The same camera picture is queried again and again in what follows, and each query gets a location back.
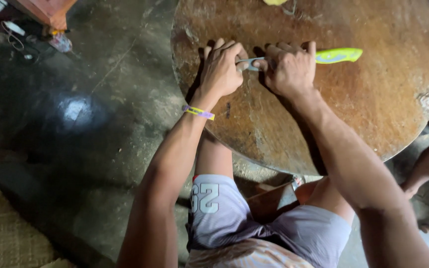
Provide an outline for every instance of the knife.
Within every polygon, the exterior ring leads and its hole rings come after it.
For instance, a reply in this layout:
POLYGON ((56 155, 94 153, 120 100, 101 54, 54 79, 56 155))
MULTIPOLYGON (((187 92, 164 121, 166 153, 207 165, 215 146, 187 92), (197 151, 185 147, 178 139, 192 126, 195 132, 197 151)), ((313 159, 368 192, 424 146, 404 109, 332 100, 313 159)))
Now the knife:
MULTIPOLYGON (((335 64, 339 62, 355 62, 362 55, 363 50, 359 48, 334 48, 328 50, 318 51, 316 53, 316 63, 317 64, 335 64)), ((240 60, 236 63, 240 62, 248 62, 249 67, 247 70, 255 70, 259 71, 256 67, 253 66, 253 61, 255 60, 263 60, 264 57, 260 58, 251 58, 247 60, 240 60)))

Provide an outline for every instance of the shorts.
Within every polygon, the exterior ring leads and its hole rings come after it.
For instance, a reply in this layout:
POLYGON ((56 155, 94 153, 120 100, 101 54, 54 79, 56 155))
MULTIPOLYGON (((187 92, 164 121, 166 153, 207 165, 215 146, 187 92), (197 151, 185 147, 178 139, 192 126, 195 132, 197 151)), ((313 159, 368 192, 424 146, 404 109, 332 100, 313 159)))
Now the shorts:
POLYGON ((297 206, 269 224, 255 222, 235 182, 223 175, 195 177, 190 200, 188 251, 257 238, 288 249, 315 268, 331 268, 337 267, 351 231, 341 216, 312 205, 297 206))

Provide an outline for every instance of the yellow knife handle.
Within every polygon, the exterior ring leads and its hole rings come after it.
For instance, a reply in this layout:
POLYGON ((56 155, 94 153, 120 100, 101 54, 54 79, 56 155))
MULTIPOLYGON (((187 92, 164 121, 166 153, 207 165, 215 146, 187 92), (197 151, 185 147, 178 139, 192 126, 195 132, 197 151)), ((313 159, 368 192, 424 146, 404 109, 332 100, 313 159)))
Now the yellow knife handle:
POLYGON ((316 63, 334 64, 339 62, 354 62, 360 58, 363 50, 359 48, 334 48, 316 53, 316 63))

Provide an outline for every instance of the woven mat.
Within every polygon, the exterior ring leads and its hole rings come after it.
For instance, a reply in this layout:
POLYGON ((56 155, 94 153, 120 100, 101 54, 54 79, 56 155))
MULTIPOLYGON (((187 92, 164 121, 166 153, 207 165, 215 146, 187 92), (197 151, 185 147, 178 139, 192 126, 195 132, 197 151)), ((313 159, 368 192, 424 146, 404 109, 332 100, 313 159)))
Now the woven mat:
POLYGON ((46 237, 24 221, 0 191, 0 268, 38 268, 53 260, 46 237))

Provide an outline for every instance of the white cable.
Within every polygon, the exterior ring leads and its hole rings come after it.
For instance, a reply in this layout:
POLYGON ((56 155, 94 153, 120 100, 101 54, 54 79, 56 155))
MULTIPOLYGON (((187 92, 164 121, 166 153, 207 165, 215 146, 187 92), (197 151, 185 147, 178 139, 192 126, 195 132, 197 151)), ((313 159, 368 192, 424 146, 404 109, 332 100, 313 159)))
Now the white cable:
POLYGON ((21 40, 19 40, 19 38, 17 38, 13 33, 12 30, 9 30, 6 25, 4 24, 4 22, 1 22, 1 26, 3 27, 3 29, 8 33, 8 43, 11 44, 17 51, 22 52, 24 50, 24 45, 22 44, 21 40), (11 38, 11 36, 16 39, 16 41, 19 42, 19 44, 21 45, 20 48, 17 48, 15 46, 16 42, 11 42, 11 40, 9 40, 11 38))

